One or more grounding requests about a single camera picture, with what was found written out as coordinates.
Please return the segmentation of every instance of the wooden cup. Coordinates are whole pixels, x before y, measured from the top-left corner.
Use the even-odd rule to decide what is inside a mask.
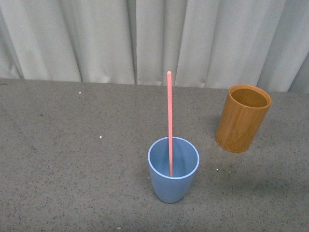
[[[216,134],[219,146],[234,153],[248,150],[270,105],[271,97],[260,88],[232,86]]]

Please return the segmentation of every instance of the table surface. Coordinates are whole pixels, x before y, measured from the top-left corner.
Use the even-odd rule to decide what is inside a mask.
[[[147,153],[167,89],[0,79],[0,231],[309,230],[309,94],[275,93],[248,151],[220,148],[227,90],[175,87],[174,135],[199,151],[187,195],[160,201]]]

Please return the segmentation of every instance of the curtain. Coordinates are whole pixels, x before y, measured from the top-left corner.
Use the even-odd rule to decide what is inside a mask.
[[[0,0],[0,78],[309,93],[309,0]]]

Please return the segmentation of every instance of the blue cup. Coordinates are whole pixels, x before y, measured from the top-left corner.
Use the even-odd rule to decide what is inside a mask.
[[[157,140],[148,151],[151,182],[160,200],[175,203],[189,190],[199,165],[197,149],[173,137],[173,177],[169,176],[169,139]]]

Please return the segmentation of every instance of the pink straw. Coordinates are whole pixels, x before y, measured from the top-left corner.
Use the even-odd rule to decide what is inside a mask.
[[[173,101],[172,101],[172,72],[168,71],[168,115],[169,115],[169,176],[173,177]]]

